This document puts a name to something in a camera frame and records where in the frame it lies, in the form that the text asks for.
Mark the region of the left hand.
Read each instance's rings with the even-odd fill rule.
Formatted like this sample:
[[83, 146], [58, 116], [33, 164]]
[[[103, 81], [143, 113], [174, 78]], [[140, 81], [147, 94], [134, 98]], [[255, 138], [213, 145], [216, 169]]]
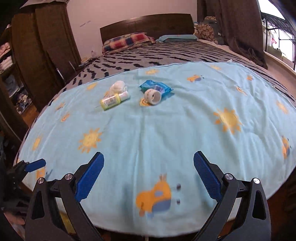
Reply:
[[17, 232], [23, 231], [22, 226], [25, 224], [25, 221], [22, 217], [15, 216], [10, 212], [5, 212], [4, 215]]

